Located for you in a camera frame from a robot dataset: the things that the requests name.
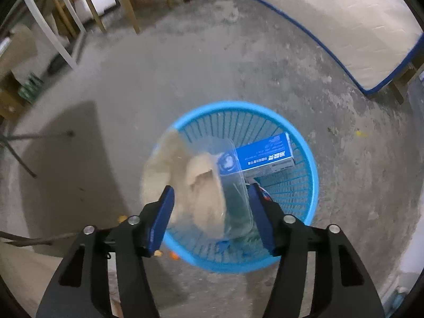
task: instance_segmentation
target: cardboard box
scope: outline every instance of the cardboard box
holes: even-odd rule
[[[246,179],[268,175],[295,165],[287,133],[239,147],[236,152]]]

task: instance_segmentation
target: basket rim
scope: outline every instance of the basket rim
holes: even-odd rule
[[[308,214],[305,218],[305,225],[310,225],[313,217],[315,215],[315,210],[317,208],[318,203],[318,193],[319,193],[319,179],[317,167],[315,164],[314,157],[312,152],[306,143],[303,136],[297,131],[297,129],[287,121],[283,116],[278,113],[268,109],[264,106],[257,105],[254,103],[248,103],[246,101],[217,101],[215,103],[207,104],[200,106],[194,110],[189,111],[188,113],[181,116],[177,119],[169,129],[176,129],[181,131],[186,125],[190,124],[192,121],[198,119],[199,117],[203,117],[210,113],[216,113],[220,111],[226,110],[239,110],[239,111],[251,111],[254,112],[261,117],[272,120],[277,125],[282,125],[283,128],[289,132],[291,137],[294,137],[298,143],[298,145],[302,148],[305,156],[308,160],[309,168],[312,175],[312,199],[311,204],[309,206]],[[207,269],[210,271],[216,271],[220,273],[246,273],[249,271],[254,271],[258,269],[262,269],[267,267],[274,262],[278,261],[280,257],[272,257],[271,255],[264,257],[262,259],[256,259],[254,261],[248,261],[243,263],[219,263],[208,261],[200,258],[199,256],[193,255],[189,251],[187,251],[182,245],[180,245],[169,233],[165,232],[163,241],[172,251],[176,252],[184,261],[191,265],[199,266],[203,269]]]

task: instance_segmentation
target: blue mattress trim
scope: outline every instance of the blue mattress trim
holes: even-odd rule
[[[403,59],[403,61],[391,72],[382,82],[380,82],[378,85],[376,85],[372,89],[364,89],[359,82],[355,80],[353,75],[347,70],[347,68],[343,65],[343,63],[340,62],[340,60],[334,55],[329,48],[327,48],[317,37],[313,35],[306,27],[304,27],[302,24],[298,23],[293,18],[289,17],[286,13],[283,11],[275,8],[273,5],[269,4],[268,2],[264,0],[256,0],[268,8],[271,8],[274,12],[278,13],[279,15],[286,18],[288,21],[291,21],[294,25],[296,25],[299,29],[301,29],[303,32],[305,32],[309,37],[311,37],[315,42],[317,42],[338,64],[342,69],[345,71],[345,73],[351,78],[351,80],[355,83],[355,85],[361,90],[362,93],[365,95],[369,95],[372,93],[375,93],[379,91],[384,85],[388,84],[415,56],[417,51],[423,46],[424,44],[424,33],[421,34],[420,38],[418,39],[415,46],[410,50],[410,52],[406,55],[406,57]]]

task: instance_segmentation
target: white metal frame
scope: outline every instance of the white metal frame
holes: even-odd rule
[[[80,33],[76,39],[74,49],[72,51],[72,54],[70,55],[65,47],[61,44],[59,39],[56,37],[54,32],[51,30],[50,26],[47,24],[45,19],[43,18],[40,10],[38,9],[37,5],[35,4],[34,0],[24,0],[26,5],[28,6],[28,9],[32,16],[34,17],[36,23],[40,26],[41,30],[44,32],[44,34],[47,36],[48,40],[53,44],[54,48],[59,52],[60,55],[65,59],[65,61],[71,66],[72,69],[75,69],[77,67],[77,58],[81,49],[82,40],[86,34],[85,28],[81,23],[81,20],[78,18],[77,13],[75,12],[74,8],[72,7],[70,0],[63,0],[67,9],[69,10],[69,13],[71,14],[72,18],[74,19],[75,23],[77,24],[78,28],[80,29]]]

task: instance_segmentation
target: tripod leg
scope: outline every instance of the tripod leg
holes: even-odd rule
[[[49,137],[74,137],[75,132],[73,130],[69,130],[65,133],[60,134],[51,134],[51,135],[39,135],[39,134],[23,134],[23,135],[11,135],[11,136],[4,136],[4,139],[7,141],[16,141],[16,140],[29,140],[29,139],[46,139]]]
[[[32,172],[28,166],[25,165],[25,163],[22,161],[22,159],[19,157],[19,155],[14,151],[14,149],[11,147],[11,145],[6,141],[3,140],[4,145],[7,149],[9,149],[9,152],[12,153],[12,155],[15,157],[16,160],[22,165],[22,167],[28,172],[32,178],[37,178],[37,175]]]

